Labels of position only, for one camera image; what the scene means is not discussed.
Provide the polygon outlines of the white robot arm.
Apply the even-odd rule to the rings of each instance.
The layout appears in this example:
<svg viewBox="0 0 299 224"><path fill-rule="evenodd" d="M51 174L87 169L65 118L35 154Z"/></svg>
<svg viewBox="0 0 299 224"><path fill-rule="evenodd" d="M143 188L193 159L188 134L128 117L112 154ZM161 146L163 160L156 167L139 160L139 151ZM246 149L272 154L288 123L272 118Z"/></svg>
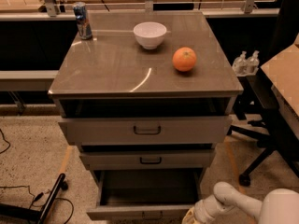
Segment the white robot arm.
<svg viewBox="0 0 299 224"><path fill-rule="evenodd" d="M299 224L299 194L290 189L270 191L260 201L219 182L213 193L188 210L182 224L211 224L219 215L235 207L252 217L258 224Z"/></svg>

